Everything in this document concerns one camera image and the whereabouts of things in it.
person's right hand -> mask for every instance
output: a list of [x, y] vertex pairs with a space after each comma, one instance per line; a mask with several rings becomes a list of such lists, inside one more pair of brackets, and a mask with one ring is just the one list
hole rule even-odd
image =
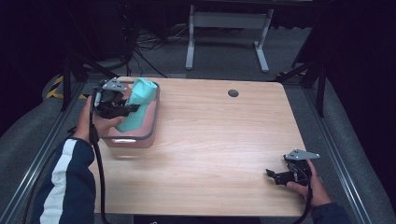
[[[320, 181], [314, 164], [312, 163], [311, 160], [307, 160], [307, 162], [309, 167], [311, 168], [311, 173], [312, 173], [311, 188], [312, 188], [313, 198], [311, 201], [311, 205], [313, 207], [317, 207], [325, 203], [331, 203], [332, 199], [329, 197], [329, 194], [327, 193], [322, 182]], [[302, 194], [306, 199], [306, 196], [308, 194], [308, 186], [302, 186], [300, 184], [290, 181], [287, 183], [286, 187], [288, 189], [296, 191], [297, 193]]]

hand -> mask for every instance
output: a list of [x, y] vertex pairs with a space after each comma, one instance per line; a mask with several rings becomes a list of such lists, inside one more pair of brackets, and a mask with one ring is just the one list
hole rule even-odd
[[[307, 160], [307, 162], [309, 167], [311, 168], [311, 173], [312, 173], [311, 188], [312, 188], [313, 198], [311, 201], [311, 205], [313, 207], [317, 207], [325, 203], [331, 203], [332, 199], [330, 199], [326, 189], [324, 188], [324, 185], [320, 181], [314, 164], [312, 163], [311, 160]], [[288, 182], [286, 187], [296, 191], [297, 193], [302, 194], [306, 199], [306, 196], [308, 194], [308, 186], [302, 186], [300, 184], [290, 181]]]
[[[73, 137], [80, 138], [90, 143], [90, 107], [91, 107], [91, 96], [88, 97], [87, 102], [82, 108], [81, 114], [79, 115], [76, 132]], [[103, 119], [93, 112], [92, 122], [96, 127], [99, 137], [102, 137], [108, 133], [111, 127], [117, 126], [123, 123], [125, 117], [116, 117], [114, 119]]]

white stripe on sleeve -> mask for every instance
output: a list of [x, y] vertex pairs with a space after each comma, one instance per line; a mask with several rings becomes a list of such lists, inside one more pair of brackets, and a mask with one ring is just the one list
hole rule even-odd
[[48, 198], [44, 202], [44, 213], [40, 217], [40, 223], [59, 223], [64, 210], [64, 194], [66, 191], [66, 170], [72, 160], [73, 150], [77, 140], [68, 139], [64, 143], [64, 150], [61, 158], [56, 163], [52, 172], [53, 189], [50, 191]]

person's left hand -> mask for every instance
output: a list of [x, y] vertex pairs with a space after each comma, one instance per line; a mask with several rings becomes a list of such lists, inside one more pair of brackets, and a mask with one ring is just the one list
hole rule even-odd
[[[88, 97], [82, 111], [79, 115], [76, 132], [73, 137], [80, 138], [90, 143], [90, 107], [91, 107], [91, 96]], [[93, 112], [92, 122], [96, 127], [99, 137], [102, 137], [108, 133], [111, 127], [117, 126], [123, 123], [125, 117], [116, 117], [114, 119], [103, 119]]]

person's right arm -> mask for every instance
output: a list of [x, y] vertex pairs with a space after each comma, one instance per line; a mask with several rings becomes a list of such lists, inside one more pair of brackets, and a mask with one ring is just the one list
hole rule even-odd
[[[315, 224], [349, 224], [350, 219], [347, 211], [343, 206], [334, 203], [327, 193], [324, 185], [318, 177], [317, 170], [311, 160], [307, 160], [309, 167], [311, 168], [311, 188], [313, 198], [311, 205], [313, 207], [312, 219]], [[305, 198], [308, 194], [308, 186], [302, 186], [295, 182], [289, 182], [287, 184], [289, 189], [292, 189]]]

